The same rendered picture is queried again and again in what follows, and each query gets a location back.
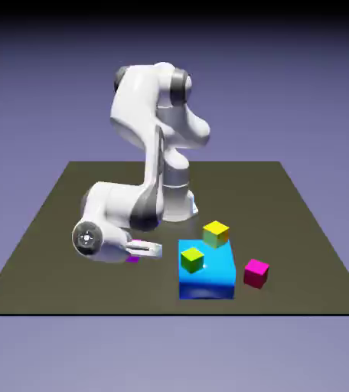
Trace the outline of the small lime green cube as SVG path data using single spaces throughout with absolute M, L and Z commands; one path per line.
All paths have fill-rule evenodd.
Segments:
M 189 273 L 196 273 L 204 267 L 204 254 L 195 247 L 182 251 L 181 266 Z

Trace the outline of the large blue box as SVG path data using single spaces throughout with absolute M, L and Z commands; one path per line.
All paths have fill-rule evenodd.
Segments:
M 181 261 L 187 256 L 190 264 L 192 255 L 204 263 L 191 273 Z M 230 241 L 215 249 L 203 240 L 179 240 L 178 281 L 179 299 L 234 299 L 236 266 Z

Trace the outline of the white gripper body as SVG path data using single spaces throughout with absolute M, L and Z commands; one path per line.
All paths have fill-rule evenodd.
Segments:
M 144 240 L 131 240 L 126 244 L 126 250 L 137 257 L 162 257 L 162 245 Z

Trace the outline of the small magenta cube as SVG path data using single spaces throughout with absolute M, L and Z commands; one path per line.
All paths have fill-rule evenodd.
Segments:
M 267 281 L 269 264 L 251 259 L 244 267 L 243 282 L 253 288 L 261 289 Z

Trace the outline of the small purple cube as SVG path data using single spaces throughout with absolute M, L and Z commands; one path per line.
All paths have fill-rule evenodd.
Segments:
M 130 244 L 126 246 L 127 251 L 129 252 L 129 256 L 126 259 L 128 263 L 137 263 L 140 258 L 140 250 L 141 250 L 141 240 L 133 240 Z

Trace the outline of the small yellow cube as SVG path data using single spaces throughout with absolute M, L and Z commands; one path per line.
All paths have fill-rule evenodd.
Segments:
M 203 241 L 214 249 L 223 246 L 229 240 L 229 236 L 230 228 L 217 220 L 203 227 Z

